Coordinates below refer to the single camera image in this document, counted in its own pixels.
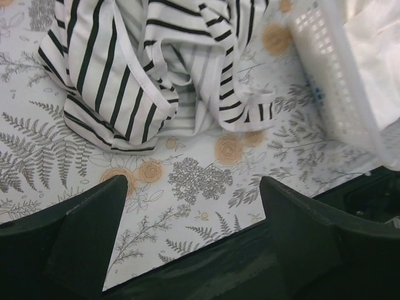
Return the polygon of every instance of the garment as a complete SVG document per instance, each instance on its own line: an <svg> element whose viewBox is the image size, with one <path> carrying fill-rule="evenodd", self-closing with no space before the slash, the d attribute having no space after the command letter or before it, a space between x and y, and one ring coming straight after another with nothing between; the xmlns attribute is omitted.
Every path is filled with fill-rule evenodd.
<svg viewBox="0 0 400 300"><path fill-rule="evenodd" d="M382 131L400 118L400 1L347 0L344 4L344 30Z"/></svg>
<svg viewBox="0 0 400 300"><path fill-rule="evenodd" d="M215 125L257 131L270 94L236 86L268 0L56 0L39 56L67 91L66 124L107 151L149 154L160 136Z"/></svg>

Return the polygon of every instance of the floral pattern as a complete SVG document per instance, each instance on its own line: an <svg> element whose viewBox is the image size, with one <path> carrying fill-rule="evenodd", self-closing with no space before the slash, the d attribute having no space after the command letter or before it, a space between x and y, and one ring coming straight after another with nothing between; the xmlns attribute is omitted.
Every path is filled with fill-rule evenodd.
<svg viewBox="0 0 400 300"><path fill-rule="evenodd" d="M376 168L364 151L324 134L285 25L287 4L294 2L270 1L269 29L263 24L255 32L237 72L240 84L275 94L271 126L171 136L151 157L102 152L65 125L65 92L36 56L54 0L0 7L0 223L125 175L108 289L264 219L263 176L314 196Z"/></svg>

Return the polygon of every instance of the floral tablecloth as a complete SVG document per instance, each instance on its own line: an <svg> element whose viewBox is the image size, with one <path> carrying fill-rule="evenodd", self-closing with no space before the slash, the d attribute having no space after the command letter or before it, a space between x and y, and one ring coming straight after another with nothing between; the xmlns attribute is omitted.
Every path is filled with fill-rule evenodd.
<svg viewBox="0 0 400 300"><path fill-rule="evenodd" d="M125 174L129 190L105 289L264 219L261 176L313 196L376 167L363 151L325 138L294 47L268 54L264 25L239 73L241 84L276 94L278 121L268 130L171 136L150 157L102 152L65 126L65 93L36 57L54 0L3 2L12 3L0 8L0 223ZM270 2L265 23L284 23L286 9ZM341 167L362 160L368 163L357 169Z"/></svg>

